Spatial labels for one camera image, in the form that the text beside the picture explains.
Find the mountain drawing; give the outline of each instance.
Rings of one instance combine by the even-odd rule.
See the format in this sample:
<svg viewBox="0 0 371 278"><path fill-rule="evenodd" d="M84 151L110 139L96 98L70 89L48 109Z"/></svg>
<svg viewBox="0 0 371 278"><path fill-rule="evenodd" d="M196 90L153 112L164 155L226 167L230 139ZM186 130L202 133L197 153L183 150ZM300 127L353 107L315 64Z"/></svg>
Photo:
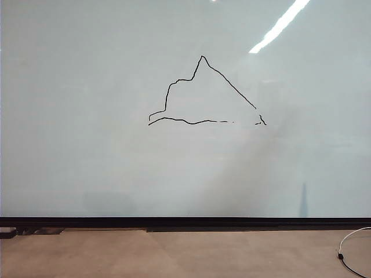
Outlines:
<svg viewBox="0 0 371 278"><path fill-rule="evenodd" d="M241 97L241 101L245 102L247 106L250 106L252 107L254 110L257 110L257 107L251 102L249 101L225 76L224 74L222 74L219 70L213 68L210 63L208 62L208 60L206 59L205 56L201 56L197 62L197 66L193 72L193 75L190 79L178 79L177 81L171 83L168 87L168 91L166 93L166 97L165 97L165 105L164 105L164 108L163 110L160 110L160 111L156 111L152 114L149 115L148 117L148 121L149 121L149 126L150 125L153 125L154 123L157 123L161 120L173 120L173 121L178 121L178 122L183 122L183 123L186 123L188 125L198 125L198 124L201 124L201 123L206 123L206 122L210 122L210 123L234 123L234 121L229 121L229 120L215 120L215 119L204 119L204 120L199 120L199 121L195 121L195 122L192 122L190 120L186 120L184 118L173 118L173 117L168 117L168 116L164 116L164 117L161 117L159 119L156 119L156 120L153 120L151 121L151 117L153 117L154 115L156 114L159 114L159 113L163 113L167 110L168 108L168 98L169 98L169 95L170 95L170 92L172 91L173 87L178 84L179 82L192 82L196 76L196 73L197 71L199 70L200 68L200 63L201 61L204 61L206 63L206 66L211 69L213 72L215 72L219 77L222 78L222 80L224 82L226 82L227 85L229 85L230 88L232 88L232 90L234 92L237 93L238 96ZM264 121L262 115L259 115L260 117L260 121L255 123L256 125L267 125L266 122Z"/></svg>

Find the white cable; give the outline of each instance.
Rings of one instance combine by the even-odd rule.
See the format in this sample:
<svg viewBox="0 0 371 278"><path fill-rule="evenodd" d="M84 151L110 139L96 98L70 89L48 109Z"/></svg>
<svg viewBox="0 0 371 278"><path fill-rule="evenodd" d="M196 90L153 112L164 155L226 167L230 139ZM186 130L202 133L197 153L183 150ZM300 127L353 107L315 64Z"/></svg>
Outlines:
<svg viewBox="0 0 371 278"><path fill-rule="evenodd" d="M371 229L371 227L364 227L364 228L361 228L361 229L358 229L358 230L355 230L353 232L351 232L350 234L348 234L341 242L340 242L340 245L339 245L339 250L338 250L338 253L340 254L341 253L341 246L343 245L343 242L345 241L345 239L347 239L349 236L353 235L354 233L357 233L361 230L368 230L368 229Z"/></svg>

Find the floor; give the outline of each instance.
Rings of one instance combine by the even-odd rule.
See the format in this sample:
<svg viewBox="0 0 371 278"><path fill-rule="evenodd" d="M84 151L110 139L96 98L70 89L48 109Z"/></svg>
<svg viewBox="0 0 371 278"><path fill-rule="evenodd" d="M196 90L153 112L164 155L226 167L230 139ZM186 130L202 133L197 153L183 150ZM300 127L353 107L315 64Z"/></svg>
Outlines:
<svg viewBox="0 0 371 278"><path fill-rule="evenodd" d="M337 259L349 231L74 231L1 242L1 277L356 277ZM371 277L371 231L344 243Z"/></svg>

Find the whiteboard surface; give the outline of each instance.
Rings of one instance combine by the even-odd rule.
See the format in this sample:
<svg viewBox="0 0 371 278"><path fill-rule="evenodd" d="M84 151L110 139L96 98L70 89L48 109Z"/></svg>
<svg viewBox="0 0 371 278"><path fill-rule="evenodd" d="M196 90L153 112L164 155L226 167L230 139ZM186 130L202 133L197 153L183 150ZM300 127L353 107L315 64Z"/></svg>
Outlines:
<svg viewBox="0 0 371 278"><path fill-rule="evenodd" d="M371 1L293 2L3 0L2 216L371 217Z"/></svg>

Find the black cable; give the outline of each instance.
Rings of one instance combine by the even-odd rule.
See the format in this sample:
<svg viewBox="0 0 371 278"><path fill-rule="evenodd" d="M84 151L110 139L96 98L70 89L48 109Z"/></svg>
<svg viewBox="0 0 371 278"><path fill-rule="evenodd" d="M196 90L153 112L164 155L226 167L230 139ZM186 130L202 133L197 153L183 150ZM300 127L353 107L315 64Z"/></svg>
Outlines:
<svg viewBox="0 0 371 278"><path fill-rule="evenodd" d="M343 255L342 253L339 253L339 254L338 254L338 258L339 258L339 260L341 260L341 262L343 263L343 265L345 266L345 268L348 269L350 272L352 272L352 273L358 275L359 277L368 278L368 277L366 277L366 276L364 276L364 275L358 273L357 271L351 269L351 268L350 268L350 267L349 267L349 266L344 262L344 255Z"/></svg>

